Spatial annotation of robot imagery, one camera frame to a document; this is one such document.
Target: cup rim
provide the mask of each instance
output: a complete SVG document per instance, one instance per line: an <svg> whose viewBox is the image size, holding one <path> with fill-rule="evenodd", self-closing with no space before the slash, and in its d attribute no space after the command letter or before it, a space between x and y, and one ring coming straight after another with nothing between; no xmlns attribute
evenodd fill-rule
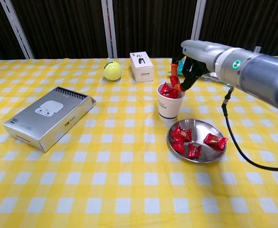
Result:
<svg viewBox="0 0 278 228"><path fill-rule="evenodd" d="M174 101L175 101L175 100L180 100L180 99L183 99L183 98L184 98L185 92L181 92L181 95L182 95L182 96L181 96L180 98L169 98L169 97L163 96L163 95L160 94L160 92L159 92L159 87L160 87L161 85L163 85L163 84L165 84L165 82L159 84L158 87L157 87L157 93L158 93L158 95L160 95L161 97L164 97L164 98L166 98L166 99L174 100Z"/></svg>

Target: black cable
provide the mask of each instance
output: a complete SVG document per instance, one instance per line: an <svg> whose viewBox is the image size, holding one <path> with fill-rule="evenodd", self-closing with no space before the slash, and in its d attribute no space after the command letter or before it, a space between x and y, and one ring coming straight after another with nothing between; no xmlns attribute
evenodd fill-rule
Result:
<svg viewBox="0 0 278 228"><path fill-rule="evenodd" d="M221 107L222 107L222 110L223 110L223 114L224 114L224 116L225 116L226 125L227 125L227 127L228 127L229 132L230 132L230 136L231 136L231 138L232 138L232 140L233 140L233 142L234 142L234 144L235 144L235 146L236 146L238 152L240 153L240 155L241 155L248 163L250 163L251 165L256 166L257 168L260 168L260 169L263 169L263 170L278 171L278 168L276 168L276 167L269 167L269 166L259 165L259 164L255 163L255 162L251 161L251 160L242 152L242 150L240 149L240 147L239 147L239 145L238 145L238 143L237 143L237 141L236 141L236 139L235 139L235 137L234 137L234 134L233 134L233 132L232 132L232 129L230 128L230 123L229 123L229 118L228 118L228 111L227 111L227 108L226 108L226 105L227 105L227 103L228 103L228 101L229 101L229 99L230 99L230 95L231 95L231 93L233 92L233 90L234 90L234 88L231 87L230 90L229 90L229 92L228 92L228 94L226 94L225 100L223 101Z"/></svg>

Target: green indicator light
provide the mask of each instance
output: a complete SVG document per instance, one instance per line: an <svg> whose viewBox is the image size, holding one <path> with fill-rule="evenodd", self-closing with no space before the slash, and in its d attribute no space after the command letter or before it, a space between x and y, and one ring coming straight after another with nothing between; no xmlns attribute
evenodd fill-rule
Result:
<svg viewBox="0 0 278 228"><path fill-rule="evenodd" d="M233 68L237 69L238 67L240 67L241 65L241 61L240 60L236 60L235 62L233 62Z"/></svg>

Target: silver box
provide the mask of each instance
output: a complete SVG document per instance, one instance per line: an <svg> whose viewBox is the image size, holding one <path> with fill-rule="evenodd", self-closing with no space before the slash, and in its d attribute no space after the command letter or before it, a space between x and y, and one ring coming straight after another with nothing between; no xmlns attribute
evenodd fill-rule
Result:
<svg viewBox="0 0 278 228"><path fill-rule="evenodd" d="M46 152L95 103L90 96L56 87L3 125L12 137Z"/></svg>

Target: earbuds box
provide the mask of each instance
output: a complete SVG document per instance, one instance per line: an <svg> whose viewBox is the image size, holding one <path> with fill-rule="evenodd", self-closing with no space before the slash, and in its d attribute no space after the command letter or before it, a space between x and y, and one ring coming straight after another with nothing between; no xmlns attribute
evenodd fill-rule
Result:
<svg viewBox="0 0 278 228"><path fill-rule="evenodd" d="M131 69L136 82L153 81L153 63L147 53L130 53Z"/></svg>
<svg viewBox="0 0 278 228"><path fill-rule="evenodd" d="M90 96L56 87L3 125L10 136L46 152L95 103Z"/></svg>

